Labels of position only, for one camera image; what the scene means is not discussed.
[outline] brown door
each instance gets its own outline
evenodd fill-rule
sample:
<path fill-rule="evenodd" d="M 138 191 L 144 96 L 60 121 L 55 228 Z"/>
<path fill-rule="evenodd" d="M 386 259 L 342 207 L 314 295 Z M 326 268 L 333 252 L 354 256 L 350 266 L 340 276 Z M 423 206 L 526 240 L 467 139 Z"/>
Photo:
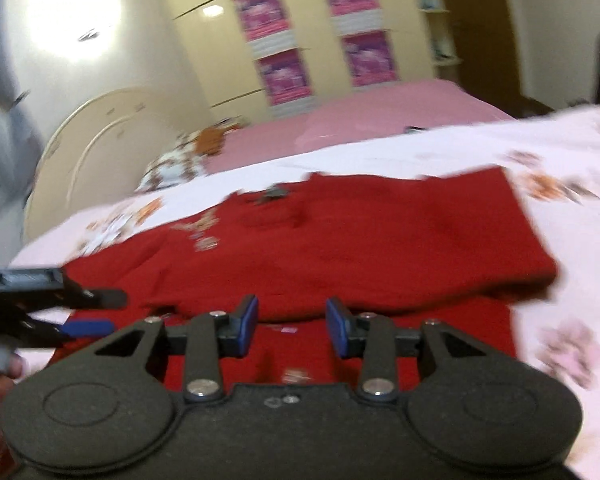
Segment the brown door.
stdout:
<path fill-rule="evenodd" d="M 507 0 L 445 0 L 451 11 L 460 83 L 469 94 L 518 116 L 518 53 Z"/>

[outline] red garment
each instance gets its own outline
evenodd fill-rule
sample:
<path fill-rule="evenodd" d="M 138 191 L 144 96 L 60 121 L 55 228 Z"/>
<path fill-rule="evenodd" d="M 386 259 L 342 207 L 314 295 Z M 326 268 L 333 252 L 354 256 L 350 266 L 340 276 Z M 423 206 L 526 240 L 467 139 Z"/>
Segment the red garment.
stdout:
<path fill-rule="evenodd" d="M 107 313 L 120 327 L 156 306 L 173 305 L 184 318 L 232 310 L 246 294 L 260 299 L 261 321 L 295 322 L 295 334 L 259 327 L 247 359 L 225 360 L 227 383 L 280 382 L 287 369 L 316 381 L 350 380 L 355 367 L 334 356 L 324 321 L 301 322 L 322 318 L 330 296 L 355 310 L 400 316 L 401 326 L 439 317 L 513 353 L 506 305 L 480 295 L 537 291 L 557 272 L 500 168 L 412 181 L 314 174 L 283 187 L 286 198 L 263 205 L 260 194 L 221 203 L 218 223 L 205 231 L 219 239 L 215 249 L 196 252 L 192 233 L 182 230 L 195 216 L 66 270 L 83 286 L 127 291 L 128 309 Z M 169 386 L 179 368 L 172 367 Z M 400 368 L 403 386 L 413 386 L 413 365 Z"/>

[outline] pillow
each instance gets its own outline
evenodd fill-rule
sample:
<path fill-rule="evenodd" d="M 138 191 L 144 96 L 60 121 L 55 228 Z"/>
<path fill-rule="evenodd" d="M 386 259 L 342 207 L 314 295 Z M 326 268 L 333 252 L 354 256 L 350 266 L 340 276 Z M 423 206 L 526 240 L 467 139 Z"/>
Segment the pillow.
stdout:
<path fill-rule="evenodd" d="M 195 152 L 195 143 L 189 142 L 161 155 L 146 168 L 136 193 L 179 186 L 205 176 L 204 156 Z"/>

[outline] wall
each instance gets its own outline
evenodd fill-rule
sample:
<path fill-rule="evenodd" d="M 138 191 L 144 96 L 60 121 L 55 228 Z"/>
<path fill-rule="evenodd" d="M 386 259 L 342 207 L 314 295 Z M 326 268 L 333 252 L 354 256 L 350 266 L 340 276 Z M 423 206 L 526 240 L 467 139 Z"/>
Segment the wall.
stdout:
<path fill-rule="evenodd" d="M 509 0 L 523 93 L 552 108 L 592 100 L 598 78 L 600 0 Z"/>
<path fill-rule="evenodd" d="M 14 71 L 20 88 L 31 90 L 27 108 L 45 140 L 81 104 L 125 86 L 174 92 L 197 109 L 201 126 L 211 120 L 161 0 L 122 0 L 109 48 L 91 59 L 67 59 L 41 48 L 31 30 L 31 0 L 5 1 Z"/>
<path fill-rule="evenodd" d="M 165 0 L 171 17 L 218 119 L 231 114 L 252 121 L 271 119 L 263 83 L 256 71 L 232 0 Z M 340 39 L 326 0 L 282 0 L 319 102 L 353 91 Z M 385 27 L 403 80 L 433 77 L 425 20 L 416 0 L 380 0 Z M 224 13 L 205 17 L 218 5 Z"/>

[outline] headboard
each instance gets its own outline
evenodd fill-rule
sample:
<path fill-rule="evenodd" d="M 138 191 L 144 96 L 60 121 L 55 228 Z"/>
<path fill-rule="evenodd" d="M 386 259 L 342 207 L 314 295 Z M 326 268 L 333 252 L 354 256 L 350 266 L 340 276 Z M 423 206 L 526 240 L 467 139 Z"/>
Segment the headboard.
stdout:
<path fill-rule="evenodd" d="M 130 196 L 146 165 L 178 134 L 205 126 L 177 98 L 147 88 L 121 89 L 85 103 L 42 155 L 27 202 L 24 241 L 81 209 Z"/>

